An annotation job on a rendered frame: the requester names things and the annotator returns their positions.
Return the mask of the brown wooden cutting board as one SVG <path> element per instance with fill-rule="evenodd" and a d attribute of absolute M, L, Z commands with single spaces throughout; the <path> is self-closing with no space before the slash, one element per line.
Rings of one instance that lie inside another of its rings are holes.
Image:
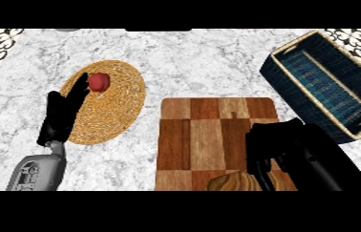
<path fill-rule="evenodd" d="M 165 99 L 156 189 L 206 191 L 210 179 L 247 172 L 246 134 L 277 121 L 268 97 Z"/>

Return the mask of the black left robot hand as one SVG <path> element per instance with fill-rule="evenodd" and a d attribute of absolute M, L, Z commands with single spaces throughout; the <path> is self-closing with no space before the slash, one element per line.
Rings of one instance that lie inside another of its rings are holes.
<path fill-rule="evenodd" d="M 46 97 L 46 116 L 37 144 L 46 144 L 57 140 L 67 142 L 76 124 L 76 115 L 80 110 L 85 97 L 89 95 L 88 74 L 83 74 L 76 81 L 67 96 L 51 91 Z"/>

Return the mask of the dark blue wicker basket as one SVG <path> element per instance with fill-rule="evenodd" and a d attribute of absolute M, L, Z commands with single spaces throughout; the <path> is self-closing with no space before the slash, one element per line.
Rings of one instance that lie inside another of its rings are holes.
<path fill-rule="evenodd" d="M 305 123 L 339 144 L 361 140 L 361 61 L 320 31 L 271 52 L 259 72 Z"/>

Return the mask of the brown croissant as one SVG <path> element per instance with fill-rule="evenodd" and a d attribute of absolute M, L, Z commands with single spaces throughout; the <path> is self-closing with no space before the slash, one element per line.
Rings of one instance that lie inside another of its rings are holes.
<path fill-rule="evenodd" d="M 261 187 L 253 175 L 246 171 L 239 171 L 219 176 L 209 181 L 209 191 L 261 191 Z"/>

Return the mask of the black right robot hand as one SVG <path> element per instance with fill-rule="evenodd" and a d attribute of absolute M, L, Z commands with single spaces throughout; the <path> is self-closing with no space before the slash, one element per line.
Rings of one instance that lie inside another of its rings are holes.
<path fill-rule="evenodd" d="M 274 191 L 271 159 L 299 191 L 361 192 L 361 170 L 316 124 L 299 118 L 256 123 L 246 134 L 247 172 L 264 191 Z"/>

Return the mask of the round woven yellow placemat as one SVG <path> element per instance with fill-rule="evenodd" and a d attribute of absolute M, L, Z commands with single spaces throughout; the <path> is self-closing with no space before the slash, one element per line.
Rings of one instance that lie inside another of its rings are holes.
<path fill-rule="evenodd" d="M 104 73 L 110 86 L 102 93 L 91 92 L 76 115 L 68 141 L 94 145 L 114 139 L 132 126 L 145 101 L 145 81 L 138 69 L 119 60 L 102 60 L 82 68 L 63 85 L 67 96 L 83 74 Z"/>

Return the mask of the red apple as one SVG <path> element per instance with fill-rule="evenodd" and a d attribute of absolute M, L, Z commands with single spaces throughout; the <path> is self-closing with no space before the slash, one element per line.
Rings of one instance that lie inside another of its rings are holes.
<path fill-rule="evenodd" d="M 89 88 L 94 92 L 102 93 L 110 86 L 110 76 L 104 73 L 97 73 L 89 76 L 88 79 Z"/>

